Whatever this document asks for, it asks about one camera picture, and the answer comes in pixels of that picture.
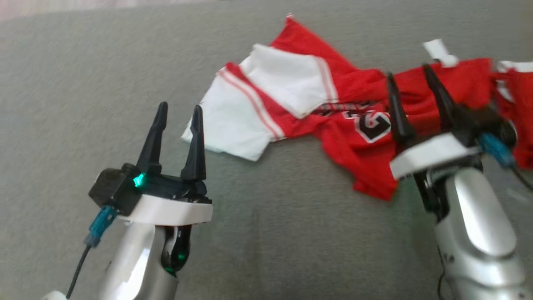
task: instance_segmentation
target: gray fabric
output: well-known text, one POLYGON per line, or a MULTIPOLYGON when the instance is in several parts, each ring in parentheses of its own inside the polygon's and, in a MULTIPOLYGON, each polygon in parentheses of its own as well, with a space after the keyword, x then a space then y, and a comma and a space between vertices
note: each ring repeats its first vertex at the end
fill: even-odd
MULTIPOLYGON (((442 37, 462 59, 531 59, 530 0, 217 2, 62 13, 2 24, 1 288, 9 299, 66 291, 87 227, 87 192, 106 167, 135 162, 157 104, 169 102, 164 172, 178 174, 194 104, 227 61, 267 44, 293 12, 358 67, 399 72, 428 61, 442 37)), ((487 166, 533 274, 528 194, 487 166)), ((207 154, 214 217, 193 229, 176 299, 429 299, 440 274, 414 184, 387 203, 312 137, 268 147, 260 161, 207 154)), ((73 299, 96 291, 124 227, 89 253, 73 299)))

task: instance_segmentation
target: jersey logo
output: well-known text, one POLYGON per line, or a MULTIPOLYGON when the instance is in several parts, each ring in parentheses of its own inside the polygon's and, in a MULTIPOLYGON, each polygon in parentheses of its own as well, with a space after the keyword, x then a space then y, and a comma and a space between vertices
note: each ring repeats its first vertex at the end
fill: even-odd
POLYGON ((356 131, 369 144, 386 136, 391 131, 391 121, 386 113, 368 112, 361 115, 355 112, 344 112, 346 119, 353 119, 356 131))

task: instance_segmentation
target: green light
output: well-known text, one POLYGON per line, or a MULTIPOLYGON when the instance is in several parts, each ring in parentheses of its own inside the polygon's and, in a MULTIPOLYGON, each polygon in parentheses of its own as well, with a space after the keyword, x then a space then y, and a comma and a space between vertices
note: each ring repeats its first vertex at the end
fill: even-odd
POLYGON ((139 176, 133 178, 133 182, 135 182, 135 187, 139 187, 143 183, 144 173, 140 174, 139 176))

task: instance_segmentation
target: white sleeve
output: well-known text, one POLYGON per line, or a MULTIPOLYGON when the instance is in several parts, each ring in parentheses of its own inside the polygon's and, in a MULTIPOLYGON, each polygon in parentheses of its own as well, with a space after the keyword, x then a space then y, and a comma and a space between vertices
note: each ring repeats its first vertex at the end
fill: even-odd
POLYGON ((239 66, 256 87, 298 119, 322 104, 338 102, 323 58, 255 44, 239 66))
MULTIPOLYGON (((200 106, 208 150, 257 161, 268 143, 284 138, 257 93, 226 68, 218 72, 200 106)), ((186 141, 192 139, 190 124, 181 137, 186 141)))

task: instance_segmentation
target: shiny metal surface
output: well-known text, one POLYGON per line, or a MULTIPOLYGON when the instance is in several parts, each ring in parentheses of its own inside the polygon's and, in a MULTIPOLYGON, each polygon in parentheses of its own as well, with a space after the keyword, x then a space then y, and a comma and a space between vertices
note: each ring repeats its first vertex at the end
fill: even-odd
POLYGON ((532 299, 514 231, 484 175, 458 170, 447 179, 446 193, 449 213, 435 236, 456 298, 532 299))
POLYGON ((131 223, 103 280, 101 300, 172 300, 178 280, 161 266, 165 233, 150 224, 131 223))

